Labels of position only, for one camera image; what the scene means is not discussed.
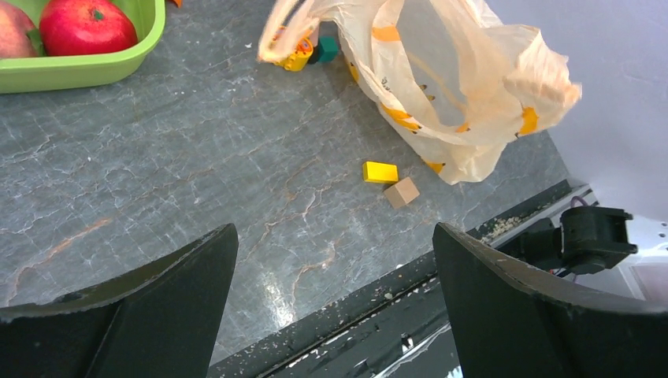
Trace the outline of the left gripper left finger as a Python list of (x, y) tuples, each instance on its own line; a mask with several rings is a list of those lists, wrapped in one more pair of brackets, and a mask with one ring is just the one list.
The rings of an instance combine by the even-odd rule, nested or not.
[(238, 245), (226, 224), (111, 280), (2, 308), (2, 376), (204, 377)]

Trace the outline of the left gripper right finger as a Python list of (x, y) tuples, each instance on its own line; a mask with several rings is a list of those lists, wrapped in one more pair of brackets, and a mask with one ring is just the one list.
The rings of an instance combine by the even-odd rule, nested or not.
[(449, 224), (432, 244), (464, 376), (666, 376), (666, 305), (558, 278)]

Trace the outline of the translucent orange plastic bag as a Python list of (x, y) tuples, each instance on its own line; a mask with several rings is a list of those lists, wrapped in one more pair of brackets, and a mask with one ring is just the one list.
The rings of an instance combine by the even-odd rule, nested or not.
[(326, 21), (358, 86), (449, 184), (484, 180), (509, 143), (581, 98), (539, 28), (504, 24), (483, 1), (278, 1), (258, 60), (284, 60)]

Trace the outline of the red fake fruit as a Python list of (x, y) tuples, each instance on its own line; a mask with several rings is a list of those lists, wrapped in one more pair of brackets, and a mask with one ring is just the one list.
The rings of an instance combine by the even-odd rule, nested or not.
[(131, 20), (107, 0), (49, 1), (39, 32), (50, 56), (115, 53), (139, 42)]

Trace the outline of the pink fake peach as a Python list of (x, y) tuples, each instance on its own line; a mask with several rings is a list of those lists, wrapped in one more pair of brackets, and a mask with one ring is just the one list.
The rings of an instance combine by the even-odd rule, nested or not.
[(17, 6), (1, 1), (1, 59), (43, 56), (38, 28)]

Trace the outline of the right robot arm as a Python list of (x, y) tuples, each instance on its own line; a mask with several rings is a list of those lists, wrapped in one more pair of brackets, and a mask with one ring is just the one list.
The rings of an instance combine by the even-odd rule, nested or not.
[(573, 283), (667, 301), (667, 224), (623, 209), (570, 207), (524, 223), (497, 250)]

